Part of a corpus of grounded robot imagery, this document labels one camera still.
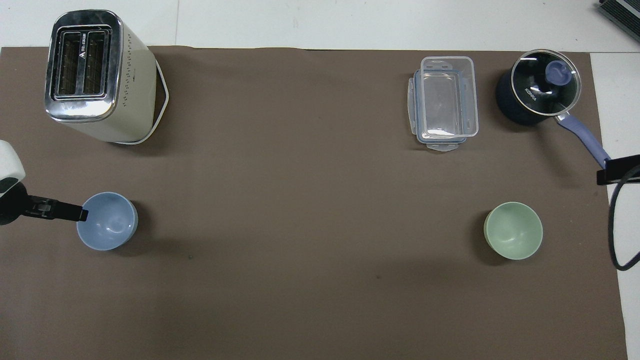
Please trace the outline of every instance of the pot lid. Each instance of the pot lid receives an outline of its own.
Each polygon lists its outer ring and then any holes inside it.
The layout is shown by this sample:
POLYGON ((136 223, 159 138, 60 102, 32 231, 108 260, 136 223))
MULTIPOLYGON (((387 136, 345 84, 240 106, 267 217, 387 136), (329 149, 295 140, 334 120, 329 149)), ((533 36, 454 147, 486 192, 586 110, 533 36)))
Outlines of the pot lid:
POLYGON ((540 115, 569 111, 580 96, 580 76, 566 56, 551 50, 525 53, 513 65, 511 87, 518 101, 540 115))

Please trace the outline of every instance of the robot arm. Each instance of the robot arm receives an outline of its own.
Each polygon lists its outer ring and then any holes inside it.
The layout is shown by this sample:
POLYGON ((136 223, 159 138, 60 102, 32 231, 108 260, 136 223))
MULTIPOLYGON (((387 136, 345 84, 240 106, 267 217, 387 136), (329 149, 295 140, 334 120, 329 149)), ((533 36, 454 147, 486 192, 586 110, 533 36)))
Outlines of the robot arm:
POLYGON ((11 144, 0 140, 0 198, 24 179, 24 167, 11 144))
POLYGON ((32 196, 21 181, 25 173, 18 154, 11 144, 0 140, 0 225, 9 224, 20 215, 52 220, 86 221, 82 206, 32 196))

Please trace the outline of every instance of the white table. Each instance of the white table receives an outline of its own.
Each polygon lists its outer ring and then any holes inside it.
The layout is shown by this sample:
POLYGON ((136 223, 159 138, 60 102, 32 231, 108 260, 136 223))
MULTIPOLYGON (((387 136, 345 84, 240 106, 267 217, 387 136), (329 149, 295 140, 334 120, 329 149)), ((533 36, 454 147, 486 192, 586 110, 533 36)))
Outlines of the white table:
MULTIPOLYGON (((596 4, 596 0, 0 0, 0 46, 48 46, 51 26, 62 13, 108 6, 147 45, 585 51, 592 53, 605 149, 613 158, 638 154, 640 43, 597 13, 596 4)), ((640 250, 640 185, 625 187, 616 214, 622 262, 640 250)), ((618 279, 628 358, 640 360, 640 266, 619 272, 618 279)))

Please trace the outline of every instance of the black cable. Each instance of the black cable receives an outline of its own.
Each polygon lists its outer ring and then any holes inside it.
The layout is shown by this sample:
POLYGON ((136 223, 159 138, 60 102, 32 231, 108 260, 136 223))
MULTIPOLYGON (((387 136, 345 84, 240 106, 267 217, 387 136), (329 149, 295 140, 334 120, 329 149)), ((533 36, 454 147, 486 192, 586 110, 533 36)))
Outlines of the black cable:
POLYGON ((620 265, 618 263, 618 258, 616 257, 616 248, 613 244, 613 220, 616 212, 616 201, 618 200, 618 193, 620 193, 620 189, 624 184, 629 181, 632 177, 635 177, 640 174, 640 165, 636 165, 631 170, 627 171, 625 175, 620 179, 620 182, 616 185, 616 189, 613 190, 613 195, 611 196, 611 205, 609 206, 609 253, 611 254, 611 261, 613 261, 613 265, 616 269, 620 271, 626 271, 634 267, 635 264, 640 261, 640 252, 636 254, 628 263, 624 265, 620 265))

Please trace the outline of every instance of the blue handle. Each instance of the blue handle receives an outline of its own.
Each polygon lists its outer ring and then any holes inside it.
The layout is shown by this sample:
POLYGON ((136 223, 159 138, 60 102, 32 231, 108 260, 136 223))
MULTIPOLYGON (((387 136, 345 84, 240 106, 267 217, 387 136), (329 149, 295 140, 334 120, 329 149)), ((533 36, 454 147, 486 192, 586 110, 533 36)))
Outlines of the blue handle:
POLYGON ((593 136, 593 133, 591 133, 577 117, 565 113, 558 115, 556 120, 558 121, 558 125, 571 131, 575 136, 578 136, 593 158, 600 164, 600 167, 605 167, 605 160, 610 160, 611 157, 604 151, 598 139, 593 136))

